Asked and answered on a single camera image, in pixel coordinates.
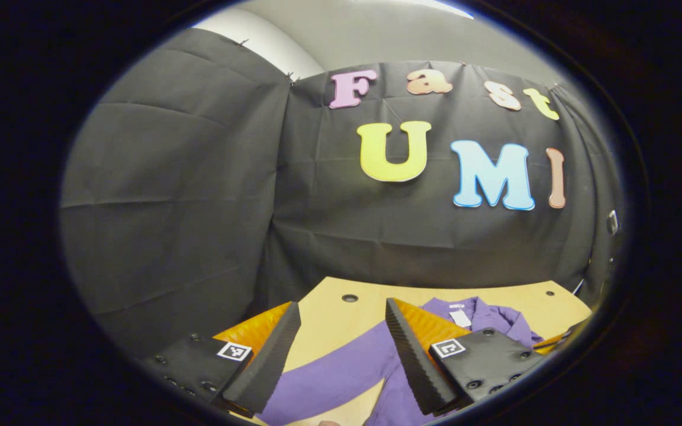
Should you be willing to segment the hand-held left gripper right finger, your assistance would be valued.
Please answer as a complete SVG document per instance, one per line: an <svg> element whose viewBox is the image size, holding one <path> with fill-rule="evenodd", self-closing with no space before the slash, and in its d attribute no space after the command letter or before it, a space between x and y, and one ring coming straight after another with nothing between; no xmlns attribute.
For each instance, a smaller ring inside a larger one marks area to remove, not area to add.
<svg viewBox="0 0 682 426"><path fill-rule="evenodd" d="M386 324L419 409L435 416L460 410L511 385L542 360L493 327L465 331L396 298Z"/></svg>

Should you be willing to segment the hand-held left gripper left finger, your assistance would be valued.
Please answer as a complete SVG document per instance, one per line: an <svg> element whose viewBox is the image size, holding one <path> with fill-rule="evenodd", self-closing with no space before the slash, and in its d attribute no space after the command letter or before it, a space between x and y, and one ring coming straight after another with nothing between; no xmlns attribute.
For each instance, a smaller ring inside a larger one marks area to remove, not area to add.
<svg viewBox="0 0 682 426"><path fill-rule="evenodd" d="M252 418L284 372L301 327L297 302L286 302L213 337L192 333L140 364L197 405Z"/></svg>

